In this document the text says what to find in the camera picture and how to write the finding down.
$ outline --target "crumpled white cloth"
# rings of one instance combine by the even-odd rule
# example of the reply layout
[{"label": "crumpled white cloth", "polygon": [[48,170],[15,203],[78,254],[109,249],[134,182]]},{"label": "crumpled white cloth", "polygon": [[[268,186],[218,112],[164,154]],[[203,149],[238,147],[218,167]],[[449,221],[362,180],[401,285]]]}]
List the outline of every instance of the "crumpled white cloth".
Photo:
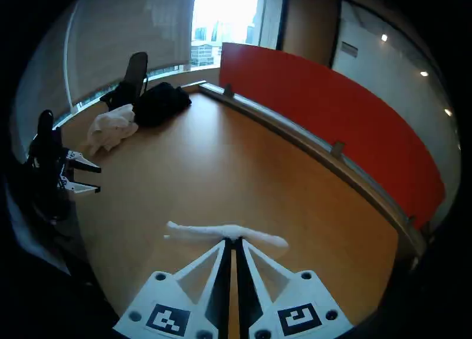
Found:
[{"label": "crumpled white cloth", "polygon": [[135,113],[131,104],[98,115],[87,133],[90,154],[94,155],[100,147],[104,147],[109,151],[118,145],[122,139],[133,135],[137,131],[137,124],[133,122],[134,119]]},{"label": "crumpled white cloth", "polygon": [[208,246],[213,246],[223,238],[236,240],[242,237],[273,259],[284,255],[289,249],[289,244],[282,237],[272,236],[236,224],[198,227],[181,226],[169,221],[166,226],[169,234],[164,235],[164,239],[169,239],[173,242],[175,240],[187,243],[204,242],[208,243]]}]

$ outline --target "sky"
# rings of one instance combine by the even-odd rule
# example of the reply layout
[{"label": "sky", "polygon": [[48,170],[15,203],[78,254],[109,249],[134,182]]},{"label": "sky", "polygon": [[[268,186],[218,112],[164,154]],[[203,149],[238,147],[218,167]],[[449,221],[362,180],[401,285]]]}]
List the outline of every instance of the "sky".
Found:
[{"label": "sky", "polygon": [[193,27],[213,26],[217,21],[247,27],[256,7],[257,0],[195,0]]}]

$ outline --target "window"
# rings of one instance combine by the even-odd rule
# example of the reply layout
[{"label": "window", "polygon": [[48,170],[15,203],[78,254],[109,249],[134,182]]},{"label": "window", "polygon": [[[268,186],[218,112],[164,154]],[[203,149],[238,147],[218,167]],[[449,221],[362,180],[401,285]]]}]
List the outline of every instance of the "window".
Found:
[{"label": "window", "polygon": [[218,64],[223,42],[252,44],[257,0],[195,0],[192,67]]}]

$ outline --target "screw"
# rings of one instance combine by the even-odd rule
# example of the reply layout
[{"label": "screw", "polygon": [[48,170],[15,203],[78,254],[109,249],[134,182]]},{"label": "screw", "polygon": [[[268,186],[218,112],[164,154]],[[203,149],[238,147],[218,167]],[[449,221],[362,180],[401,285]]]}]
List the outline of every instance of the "screw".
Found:
[{"label": "screw", "polygon": [[139,322],[141,320],[141,315],[136,311],[130,312],[128,317],[133,322]]},{"label": "screw", "polygon": [[213,334],[211,334],[208,330],[199,330],[196,332],[196,339],[212,339]]},{"label": "screw", "polygon": [[262,329],[255,332],[254,336],[255,336],[255,339],[270,339],[272,335],[270,334],[268,330]]},{"label": "screw", "polygon": [[326,313],[326,319],[328,321],[334,321],[337,318],[337,311],[331,310]]}]

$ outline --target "white wall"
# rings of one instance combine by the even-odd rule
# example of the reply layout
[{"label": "white wall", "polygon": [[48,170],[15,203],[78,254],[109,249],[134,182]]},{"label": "white wall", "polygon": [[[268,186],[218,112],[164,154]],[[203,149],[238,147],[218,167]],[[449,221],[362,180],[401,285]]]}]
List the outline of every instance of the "white wall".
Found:
[{"label": "white wall", "polygon": [[[283,0],[264,0],[263,22],[260,34],[260,46],[267,48],[275,48],[277,44],[278,29],[280,25],[280,14],[282,11]],[[397,10],[387,7],[384,0],[353,0],[369,9],[375,11],[385,19],[394,23],[398,28],[403,30],[410,39],[421,47],[421,50],[434,62],[430,49],[419,36],[416,29],[408,22],[408,20]]]},{"label": "white wall", "polygon": [[[342,41],[358,48],[356,58],[340,50]],[[401,52],[360,26],[342,21],[333,70],[359,83],[390,105],[428,148],[445,186],[446,197],[432,220],[446,215],[460,182],[461,162],[455,120],[444,112],[446,97],[434,88],[425,62],[413,65]],[[422,70],[430,72],[422,77]]]}]

